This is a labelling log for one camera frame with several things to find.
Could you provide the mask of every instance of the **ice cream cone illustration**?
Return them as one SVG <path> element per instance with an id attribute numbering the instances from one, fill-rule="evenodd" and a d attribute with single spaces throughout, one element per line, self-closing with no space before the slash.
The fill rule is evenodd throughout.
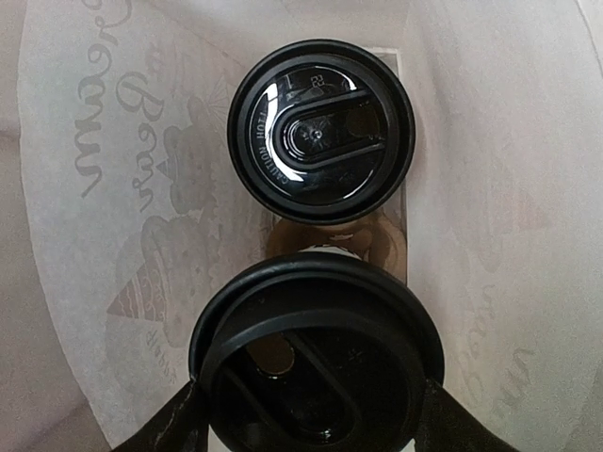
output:
<path id="1" fill-rule="evenodd" d="M 185 347 L 210 296 L 206 239 L 192 218 L 148 218 L 140 239 L 144 264 L 107 313 L 160 322 L 170 346 Z"/>

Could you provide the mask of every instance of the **black plastic lid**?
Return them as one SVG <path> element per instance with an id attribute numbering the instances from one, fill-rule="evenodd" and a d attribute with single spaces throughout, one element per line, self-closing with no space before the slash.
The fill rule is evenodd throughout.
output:
<path id="1" fill-rule="evenodd" d="M 381 205 L 409 169 L 415 120 L 398 78 L 354 45 L 308 40 L 257 64 L 228 120 L 238 176 L 269 210 L 333 224 Z"/>
<path id="2" fill-rule="evenodd" d="M 233 451 L 398 451 L 426 379 L 442 382 L 439 336 L 401 282 L 321 252 L 234 278 L 193 332 L 191 378 Z"/>

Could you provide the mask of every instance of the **white paper bag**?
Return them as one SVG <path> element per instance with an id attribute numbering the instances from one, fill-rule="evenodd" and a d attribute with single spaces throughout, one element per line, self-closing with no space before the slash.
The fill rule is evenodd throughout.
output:
<path id="1" fill-rule="evenodd" d="M 601 447 L 600 2 L 152 3 L 29 0 L 20 58 L 41 283 L 112 445 L 187 380 L 183 331 L 261 258 L 272 218 L 224 140 L 236 85 L 327 37 L 399 49 L 418 134 L 409 284 L 447 388 L 522 451 Z"/>

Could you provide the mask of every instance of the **disposable coffee cup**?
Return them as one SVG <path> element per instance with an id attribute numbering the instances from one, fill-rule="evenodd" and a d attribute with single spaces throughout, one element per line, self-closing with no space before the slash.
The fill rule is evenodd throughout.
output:
<path id="1" fill-rule="evenodd" d="M 228 119 L 238 177 L 272 212 L 336 224 L 383 204 L 406 175 L 415 120 L 398 78 L 334 40 L 290 44 L 240 84 Z"/>
<path id="2" fill-rule="evenodd" d="M 338 247 L 268 259 L 232 279 L 192 335 L 191 378 L 232 451 L 401 450 L 444 355 L 399 280 Z"/>

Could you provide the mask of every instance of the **cup lid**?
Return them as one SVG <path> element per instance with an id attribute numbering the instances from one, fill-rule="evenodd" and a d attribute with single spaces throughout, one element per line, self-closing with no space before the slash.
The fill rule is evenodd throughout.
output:
<path id="1" fill-rule="evenodd" d="M 233 451 L 401 450 L 425 380 L 444 357 L 401 282 L 324 252 L 270 259 L 234 278 L 193 332 L 191 378 Z"/>
<path id="2" fill-rule="evenodd" d="M 398 78 L 334 40 L 290 44 L 243 80 L 228 120 L 249 191 L 286 218 L 334 224 L 381 205 L 409 169 L 415 120 Z"/>

